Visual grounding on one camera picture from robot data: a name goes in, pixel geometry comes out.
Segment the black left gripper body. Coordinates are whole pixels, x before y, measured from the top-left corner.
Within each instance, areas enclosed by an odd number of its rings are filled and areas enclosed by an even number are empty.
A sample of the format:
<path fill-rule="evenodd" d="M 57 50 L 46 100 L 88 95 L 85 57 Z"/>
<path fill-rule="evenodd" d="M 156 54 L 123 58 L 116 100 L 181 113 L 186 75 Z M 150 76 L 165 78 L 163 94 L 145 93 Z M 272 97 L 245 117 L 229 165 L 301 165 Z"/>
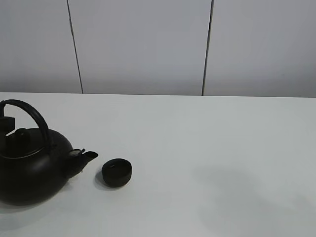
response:
<path fill-rule="evenodd" d="M 1 117 L 0 118 L 0 137 L 5 137 L 8 133 L 15 130 L 15 118 Z"/>

